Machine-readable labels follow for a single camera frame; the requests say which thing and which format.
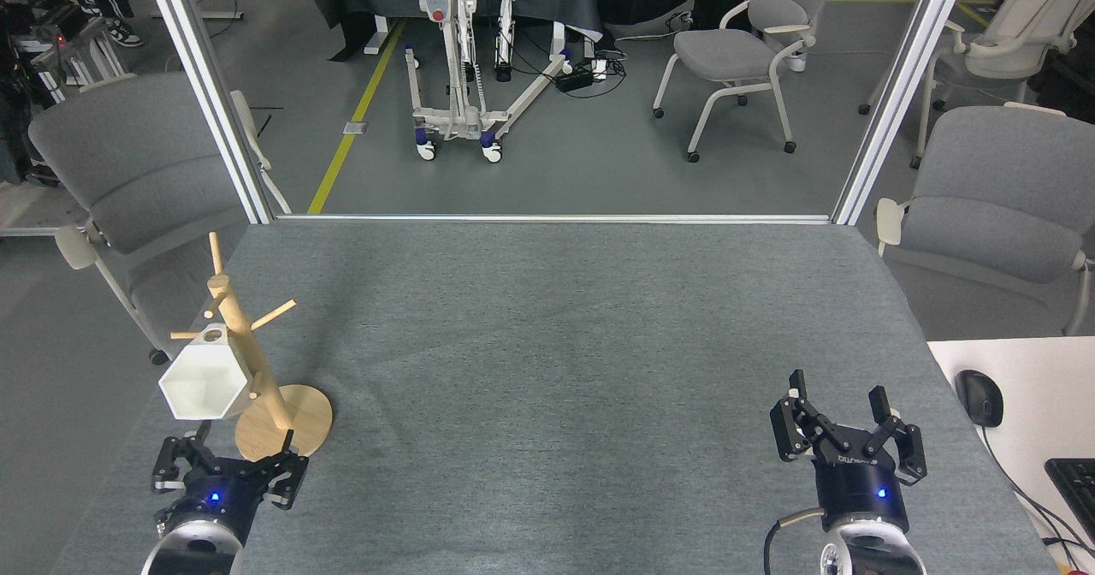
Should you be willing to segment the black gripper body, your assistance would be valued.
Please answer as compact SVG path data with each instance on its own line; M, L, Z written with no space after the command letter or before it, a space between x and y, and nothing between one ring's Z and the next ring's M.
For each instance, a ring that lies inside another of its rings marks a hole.
M840 455L835 462L814 459L812 465L819 507L825 509L821 517L825 532L849 521L875 519L908 531L909 520L892 457L877 459L872 465L858 459L851 462Z
M184 490L178 501L157 513L160 537L184 524L209 524L227 530L239 543L246 543L257 508L263 501L263 478L239 473L220 475L192 470L183 481L155 482L155 493Z

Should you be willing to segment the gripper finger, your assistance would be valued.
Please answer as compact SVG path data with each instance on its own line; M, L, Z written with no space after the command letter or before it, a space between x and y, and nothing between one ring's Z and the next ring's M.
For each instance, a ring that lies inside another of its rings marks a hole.
M770 411L779 458L793 461L821 442L838 447L835 424L807 400L804 371L789 373L789 391Z
M281 510L293 508L299 486L304 482L306 467L309 465L308 457L293 451L292 441L293 430L287 430L278 453L246 462L242 470L242 480L249 488L255 490L260 497L265 497Z
M214 472L216 457L204 445L204 440L211 430L211 424L210 419L203 419L199 427L195 432L189 432L185 437L168 437L163 440L152 469L152 493L164 494L176 488L186 488L186 482L178 481L180 469L175 464L178 459L186 459L191 465L191 472L200 471L201 474Z
M895 412L884 386L876 386L868 393L873 419L877 427L871 438L861 447L861 455L880 458L880 451L888 439L894 438L898 448L897 475L901 484L915 484L927 475L926 451L917 424L906 424Z

